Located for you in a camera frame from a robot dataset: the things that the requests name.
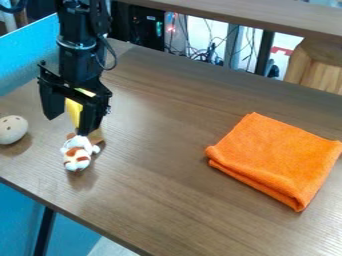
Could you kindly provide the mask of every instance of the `floor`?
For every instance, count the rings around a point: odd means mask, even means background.
[[[102,237],[88,256],[139,256],[138,254]]]

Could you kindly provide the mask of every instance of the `table leg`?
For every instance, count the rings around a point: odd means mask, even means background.
[[[42,223],[40,224],[39,234],[34,250],[34,256],[46,255],[49,245],[50,235],[53,228],[56,213],[45,207]]]
[[[255,74],[261,76],[267,76],[266,70],[269,64],[269,58],[271,54],[271,48],[273,46],[274,32],[264,30],[261,39],[260,50],[258,54],[257,65],[255,68]]]

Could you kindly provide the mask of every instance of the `wooden shelf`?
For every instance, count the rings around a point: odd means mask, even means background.
[[[294,0],[122,0],[182,14],[342,42],[342,9]]]
[[[0,181],[141,254],[342,254],[342,161],[305,212],[210,168],[204,149],[256,111],[330,139],[341,97],[115,42],[106,148],[90,169],[63,170],[67,115],[48,121],[36,81],[0,101],[29,135],[0,147]]]

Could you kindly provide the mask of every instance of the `folded towel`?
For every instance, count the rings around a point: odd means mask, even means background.
[[[218,144],[206,149],[209,164],[287,204],[306,208],[342,152],[329,141],[252,113]]]

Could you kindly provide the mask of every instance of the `clownfish toy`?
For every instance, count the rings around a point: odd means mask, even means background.
[[[94,96],[93,93],[86,90],[78,90],[88,96]],[[77,130],[83,106],[70,99],[66,99],[65,105]],[[88,137],[76,135],[75,133],[68,134],[67,140],[61,148],[64,168],[71,172],[80,172],[86,169],[91,163],[91,156],[100,153],[101,149],[97,144],[103,141],[104,137],[101,128],[90,133]]]

